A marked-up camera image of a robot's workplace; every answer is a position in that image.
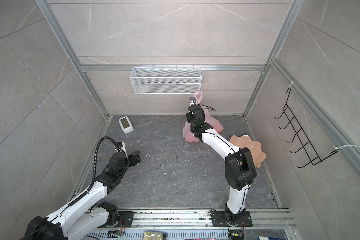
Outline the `pink scalloped plastic bowl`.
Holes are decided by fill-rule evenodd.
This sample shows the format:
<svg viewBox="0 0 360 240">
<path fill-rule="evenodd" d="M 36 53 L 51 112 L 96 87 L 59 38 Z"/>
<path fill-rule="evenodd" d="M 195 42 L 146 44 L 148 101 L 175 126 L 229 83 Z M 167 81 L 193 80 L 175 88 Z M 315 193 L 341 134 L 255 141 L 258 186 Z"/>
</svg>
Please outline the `pink scalloped plastic bowl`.
<svg viewBox="0 0 360 240">
<path fill-rule="evenodd" d="M 251 151 L 254 165 L 256 168 L 261 167 L 262 162 L 265 160 L 267 155 L 262 150 L 262 144 L 257 141 L 253 141 L 248 135 L 238 137 L 233 135 L 229 142 L 240 149 L 247 148 Z"/>
</svg>

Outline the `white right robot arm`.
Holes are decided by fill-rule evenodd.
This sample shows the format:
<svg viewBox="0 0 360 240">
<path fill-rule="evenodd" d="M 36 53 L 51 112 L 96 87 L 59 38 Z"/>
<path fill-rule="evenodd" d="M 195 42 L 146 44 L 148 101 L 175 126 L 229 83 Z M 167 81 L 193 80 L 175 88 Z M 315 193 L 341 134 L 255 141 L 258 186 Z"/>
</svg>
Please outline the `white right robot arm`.
<svg viewBox="0 0 360 240">
<path fill-rule="evenodd" d="M 225 160 L 225 178 L 230 186 L 229 199 L 224 216 L 228 224 L 237 226 L 250 220 L 245 201 L 257 171 L 248 148 L 239 148 L 223 138 L 212 125 L 206 122 L 204 106 L 190 98 L 186 113 L 190 131 L 194 137 L 209 145 Z"/>
</svg>

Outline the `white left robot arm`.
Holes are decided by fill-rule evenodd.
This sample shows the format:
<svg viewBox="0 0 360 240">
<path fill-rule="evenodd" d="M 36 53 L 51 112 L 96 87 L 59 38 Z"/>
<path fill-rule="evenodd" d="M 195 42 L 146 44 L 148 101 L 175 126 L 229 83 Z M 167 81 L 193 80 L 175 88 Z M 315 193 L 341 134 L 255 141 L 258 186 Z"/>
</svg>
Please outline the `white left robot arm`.
<svg viewBox="0 0 360 240">
<path fill-rule="evenodd" d="M 80 240 L 92 230 L 121 223 L 117 206 L 104 202 L 121 182 L 129 167 L 141 162 L 140 151 L 131 155 L 116 152 L 89 190 L 46 217 L 37 216 L 28 224 L 25 240 Z"/>
</svg>

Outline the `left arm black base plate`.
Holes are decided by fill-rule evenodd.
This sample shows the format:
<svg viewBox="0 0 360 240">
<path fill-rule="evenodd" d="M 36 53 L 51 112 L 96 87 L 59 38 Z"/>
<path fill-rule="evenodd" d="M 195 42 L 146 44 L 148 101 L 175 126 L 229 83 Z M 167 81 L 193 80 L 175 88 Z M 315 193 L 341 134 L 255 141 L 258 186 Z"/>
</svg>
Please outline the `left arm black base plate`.
<svg viewBox="0 0 360 240">
<path fill-rule="evenodd" d="M 122 211 L 110 214 L 109 222 L 106 223 L 108 228 L 130 228 L 133 223 L 135 212 Z"/>
</svg>

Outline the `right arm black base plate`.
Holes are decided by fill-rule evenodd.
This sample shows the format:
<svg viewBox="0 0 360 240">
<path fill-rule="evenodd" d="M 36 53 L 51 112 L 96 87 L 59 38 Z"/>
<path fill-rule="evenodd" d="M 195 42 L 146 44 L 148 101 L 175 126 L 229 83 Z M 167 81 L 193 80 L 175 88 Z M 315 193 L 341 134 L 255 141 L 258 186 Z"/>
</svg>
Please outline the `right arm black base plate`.
<svg viewBox="0 0 360 240">
<path fill-rule="evenodd" d="M 232 215 L 229 211 L 210 210 L 213 227 L 252 227 L 252 217 L 250 212 L 242 211 Z"/>
</svg>

